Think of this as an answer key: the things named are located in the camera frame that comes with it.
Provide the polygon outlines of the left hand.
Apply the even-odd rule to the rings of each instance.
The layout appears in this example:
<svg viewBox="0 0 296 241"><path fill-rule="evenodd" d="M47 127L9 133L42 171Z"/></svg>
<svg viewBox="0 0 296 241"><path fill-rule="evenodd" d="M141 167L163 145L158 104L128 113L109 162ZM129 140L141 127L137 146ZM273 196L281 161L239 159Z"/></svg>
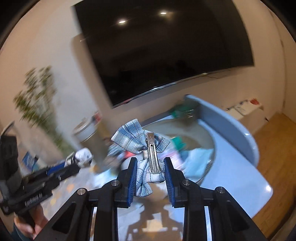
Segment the left hand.
<svg viewBox="0 0 296 241"><path fill-rule="evenodd" d="M14 218L14 224L18 229L18 233L21 233L29 240L34 240L44 228L44 226L48 223L48 219L46 216L44 216L44 211L41 205L37 205L36 207L32 208L29 213L35 222L34 228L32 228L23 218L19 216Z"/></svg>

